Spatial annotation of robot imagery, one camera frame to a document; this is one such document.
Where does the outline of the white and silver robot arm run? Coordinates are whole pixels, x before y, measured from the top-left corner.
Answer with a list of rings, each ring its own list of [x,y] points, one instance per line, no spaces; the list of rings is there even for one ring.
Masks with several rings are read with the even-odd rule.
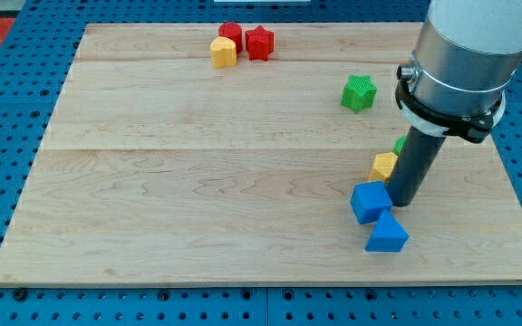
[[[412,58],[413,96],[451,116],[494,106],[522,59],[522,0],[433,0]]]

